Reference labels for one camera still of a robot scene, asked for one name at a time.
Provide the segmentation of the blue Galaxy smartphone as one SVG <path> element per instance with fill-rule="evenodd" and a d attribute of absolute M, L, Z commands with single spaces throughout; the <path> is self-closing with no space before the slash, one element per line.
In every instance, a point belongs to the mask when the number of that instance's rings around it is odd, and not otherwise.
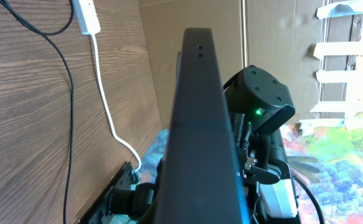
<path fill-rule="evenodd" d="M 184 31 L 155 223 L 248 223 L 212 31 Z"/>

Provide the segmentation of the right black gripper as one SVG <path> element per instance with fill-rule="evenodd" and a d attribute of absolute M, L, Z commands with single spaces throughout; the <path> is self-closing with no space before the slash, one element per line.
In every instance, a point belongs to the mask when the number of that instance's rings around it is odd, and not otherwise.
<path fill-rule="evenodd" d="M 231 113 L 231 124 L 237 147 L 240 171 L 245 187 L 248 216 L 251 223 L 293 223 L 293 218 L 272 218 L 267 214 L 260 184 L 275 184 L 291 179 L 291 171 L 281 139 L 283 121 L 265 114 Z"/>

